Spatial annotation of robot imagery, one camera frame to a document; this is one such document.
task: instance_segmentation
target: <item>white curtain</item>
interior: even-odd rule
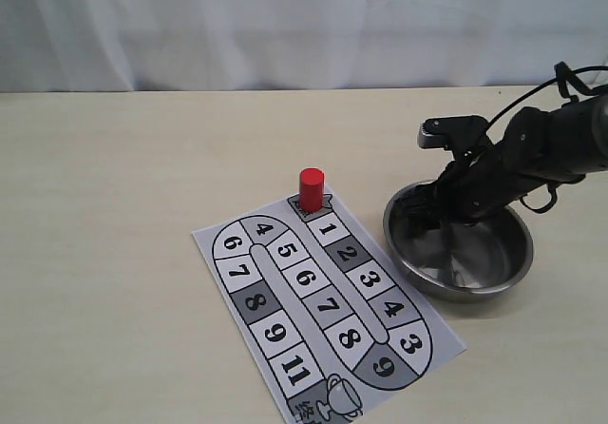
[[[606,0],[0,0],[0,91],[533,84],[607,37]]]

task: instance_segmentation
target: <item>stainless steel bowl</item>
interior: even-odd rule
[[[444,223],[419,239],[407,237],[393,207],[416,184],[397,192],[384,213],[389,253],[416,288],[439,299],[472,302],[497,296],[525,277],[534,246],[526,225],[510,207],[474,226]]]

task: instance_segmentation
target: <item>game board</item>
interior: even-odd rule
[[[286,422],[352,422],[466,347],[325,186],[193,236]]]

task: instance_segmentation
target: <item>table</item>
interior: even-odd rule
[[[418,148],[419,124],[526,90],[1,95],[0,421],[283,422],[191,231],[293,194],[314,165],[382,241],[392,194],[449,159]],[[527,278],[433,300],[467,351],[358,422],[604,422],[607,196],[593,175],[546,215],[516,204]]]

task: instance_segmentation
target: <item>printed number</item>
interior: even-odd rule
[[[229,250],[234,250],[235,248],[237,248],[238,246],[243,244],[243,240],[241,237],[229,237],[228,239],[226,239],[224,241],[224,246],[226,248],[228,248]]]
[[[271,224],[258,224],[256,232],[259,236],[263,236],[268,231],[272,231],[273,229],[275,229],[275,227],[272,226]]]
[[[388,357],[380,357],[378,362],[373,363],[373,370],[381,376],[382,378],[386,378],[387,376],[391,376],[395,373],[395,364],[392,363]]]
[[[247,305],[248,309],[255,311],[261,305],[266,305],[266,298],[263,294],[256,294],[252,298],[247,298],[245,300],[245,305]]]
[[[354,346],[355,343],[361,341],[361,335],[354,329],[350,329],[349,332],[343,332],[342,334],[340,334],[339,340],[340,343],[342,343],[342,346],[350,349]]]
[[[332,224],[330,224],[329,226],[324,227],[323,229],[319,229],[319,232],[320,232],[321,234],[325,235],[325,234],[327,234],[328,232],[333,231],[333,230],[335,229],[335,227],[336,227],[336,226],[335,226],[335,224],[333,224],[333,223],[332,223]]]
[[[367,276],[362,275],[359,278],[361,279],[361,282],[368,288],[371,288],[374,283],[380,282],[380,276],[376,274],[373,270]]]
[[[297,249],[293,243],[288,243],[287,245],[278,247],[278,254],[283,258],[289,258],[292,253],[295,253],[296,251]]]
[[[409,334],[409,340],[401,339],[401,347],[409,355],[413,355],[416,350],[422,348],[422,340],[415,334]]]
[[[357,256],[357,250],[355,250],[352,246],[347,246],[345,250],[338,250],[338,255],[340,256],[341,260],[346,262],[350,258]]]
[[[384,306],[387,307],[384,313],[386,313],[389,318],[395,317],[401,310],[404,309],[403,303],[397,302],[384,302]]]
[[[297,279],[297,282],[300,283],[302,286],[307,286],[311,284],[311,281],[316,280],[316,275],[312,270],[305,270],[304,272],[300,272],[299,274],[297,274],[295,279]]]
[[[268,341],[281,341],[287,335],[287,331],[282,324],[275,324],[270,329],[266,329],[264,335],[268,338]]]
[[[300,356],[296,356],[294,360],[291,360],[291,361],[287,362],[286,364],[281,364],[281,366],[283,367],[283,370],[285,371],[285,373],[288,374],[290,370],[294,369],[295,367],[300,365],[302,362],[304,362],[304,360]],[[302,367],[302,370],[300,372],[298,372],[294,376],[287,375],[287,378],[289,378],[289,381],[290,381],[290,383],[292,383],[292,386],[295,386],[295,384],[298,381],[301,381],[302,379],[304,379],[306,376],[308,376],[310,374],[311,374],[310,370],[308,370],[305,367]]]
[[[238,267],[243,269],[242,272],[239,270],[231,270],[230,272],[228,272],[228,275],[230,275],[231,277],[236,277],[237,275],[249,275],[249,269],[245,264],[239,264]]]
[[[340,308],[338,302],[335,301],[334,298],[327,298],[327,302],[331,302],[332,305],[317,305],[316,308],[319,309],[319,312],[327,312],[328,310],[337,310]]]

